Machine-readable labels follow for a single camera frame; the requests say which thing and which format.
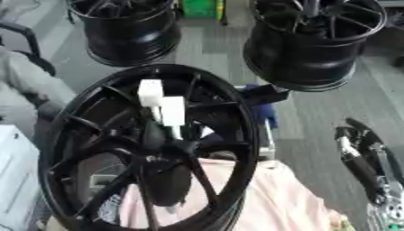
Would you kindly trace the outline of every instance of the black plastic part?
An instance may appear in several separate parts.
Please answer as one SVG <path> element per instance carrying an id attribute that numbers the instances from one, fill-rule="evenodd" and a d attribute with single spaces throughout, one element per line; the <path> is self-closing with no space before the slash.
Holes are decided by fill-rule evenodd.
<path id="1" fill-rule="evenodd" d="M 280 102 L 289 96 L 289 90 L 279 90 L 271 84 L 245 89 L 241 93 L 250 106 Z"/>
<path id="2" fill-rule="evenodd" d="M 83 21 L 89 55 L 110 66 L 137 66 L 158 60 L 172 51 L 180 39 L 171 1 L 150 1 L 139 7 L 133 3 L 128 15 L 102 17 L 91 9 L 102 0 L 69 2 L 70 11 Z"/>
<path id="3" fill-rule="evenodd" d="M 244 59 L 259 77 L 297 91 L 339 88 L 354 73 L 363 43 L 386 21 L 373 1 L 324 2 L 306 17 L 304 1 L 252 0 L 255 26 Z"/>

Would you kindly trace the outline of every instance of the wheel rim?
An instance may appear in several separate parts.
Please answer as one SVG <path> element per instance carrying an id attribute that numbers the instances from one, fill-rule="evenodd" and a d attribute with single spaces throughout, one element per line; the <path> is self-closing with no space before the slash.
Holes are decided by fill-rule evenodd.
<path id="1" fill-rule="evenodd" d="M 304 1 L 252 1 L 255 17 L 272 29 L 325 40 L 344 41 L 367 37 L 386 23 L 376 2 L 351 0 L 320 5 L 319 16 L 307 18 Z"/>
<path id="2" fill-rule="evenodd" d="M 71 230 L 83 227 L 89 230 L 125 229 L 99 220 L 94 222 L 92 216 L 101 206 L 102 201 L 107 200 L 113 192 L 124 188 L 128 181 L 133 182 L 131 180 L 136 174 L 137 183 L 140 187 L 144 186 L 144 177 L 148 176 L 143 174 L 143 170 L 149 167 L 154 168 L 153 163 L 145 161 L 147 158 L 144 157 L 152 154 L 139 143 L 137 139 L 139 136 L 132 134 L 128 136 L 120 130 L 120 123 L 128 124 L 128 118 L 141 119 L 141 121 L 147 119 L 147 110 L 140 109 L 137 97 L 130 94 L 131 90 L 137 89 L 141 79 L 150 78 L 163 79 L 165 91 L 185 97 L 188 102 L 189 126 L 193 126 L 197 121 L 212 127 L 224 138 L 220 143 L 199 145 L 193 153 L 203 155 L 230 151 L 237 158 L 237 162 L 224 189 L 216 195 L 210 189 L 211 183 L 204 179 L 205 173 L 201 171 L 196 157 L 183 153 L 178 146 L 170 143 L 167 148 L 174 148 L 176 152 L 184 155 L 180 158 L 178 156 L 172 158 L 164 155 L 165 150 L 163 150 L 161 156 L 169 160 L 170 164 L 179 159 L 181 164 L 185 164 L 192 170 L 205 189 L 209 205 L 196 215 L 169 226 L 156 224 L 152 211 L 146 209 L 148 215 L 151 215 L 148 216 L 149 229 L 129 230 L 170 231 L 190 230 L 190 228 L 207 230 L 211 224 L 228 214 L 228 211 L 242 197 L 255 170 L 259 145 L 251 112 L 241 96 L 228 83 L 200 69 L 180 65 L 145 66 L 118 72 L 96 83 L 73 100 L 52 126 L 49 145 L 40 157 L 40 183 L 50 208 L 67 228 Z M 106 107 L 108 104 L 113 104 L 116 108 Z M 237 131 L 241 131 L 239 133 L 241 135 L 236 137 L 234 134 L 237 134 Z M 191 133 L 185 133 L 185 135 L 190 137 L 189 140 L 193 140 Z M 79 148 L 70 149 L 71 142 Z M 72 172 L 83 160 L 104 152 L 110 152 L 126 160 L 126 170 L 87 204 L 83 204 L 77 195 L 71 192 L 75 188 L 75 185 L 71 183 L 75 180 Z M 146 165 L 140 167 L 139 164 L 135 164 L 139 162 Z M 151 202 L 146 194 L 147 192 L 143 193 L 142 199 L 146 200 L 147 206 Z"/>

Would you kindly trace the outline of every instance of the pink fabric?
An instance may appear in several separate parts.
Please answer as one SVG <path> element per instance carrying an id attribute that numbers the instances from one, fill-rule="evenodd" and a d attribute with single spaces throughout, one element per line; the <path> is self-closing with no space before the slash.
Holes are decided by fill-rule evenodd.
<path id="1" fill-rule="evenodd" d="M 227 183 L 234 163 L 200 159 L 216 192 Z M 171 213 L 166 208 L 154 207 L 162 226 L 173 224 L 197 213 L 207 204 L 207 197 L 199 182 L 193 178 L 192 186 L 183 206 Z M 247 189 L 242 215 L 234 231 L 330 231 L 337 214 L 325 207 L 301 184 L 292 170 L 278 161 L 261 162 Z M 121 226 L 145 228 L 147 219 L 135 185 L 131 185 L 120 207 Z"/>

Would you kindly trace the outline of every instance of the person's leg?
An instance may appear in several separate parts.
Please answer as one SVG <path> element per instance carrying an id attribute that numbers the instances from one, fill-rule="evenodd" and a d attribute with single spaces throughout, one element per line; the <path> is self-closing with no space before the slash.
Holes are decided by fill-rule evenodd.
<path id="1" fill-rule="evenodd" d="M 0 125 L 15 125 L 31 140 L 36 122 L 35 107 L 15 89 L 0 81 Z"/>

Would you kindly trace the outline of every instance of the white box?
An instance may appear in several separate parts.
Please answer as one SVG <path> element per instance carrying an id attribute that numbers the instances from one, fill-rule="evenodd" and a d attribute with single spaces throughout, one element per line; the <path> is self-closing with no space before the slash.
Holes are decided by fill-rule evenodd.
<path id="1" fill-rule="evenodd" d="M 0 226 L 26 230 L 40 193 L 38 156 L 14 125 L 0 125 Z"/>

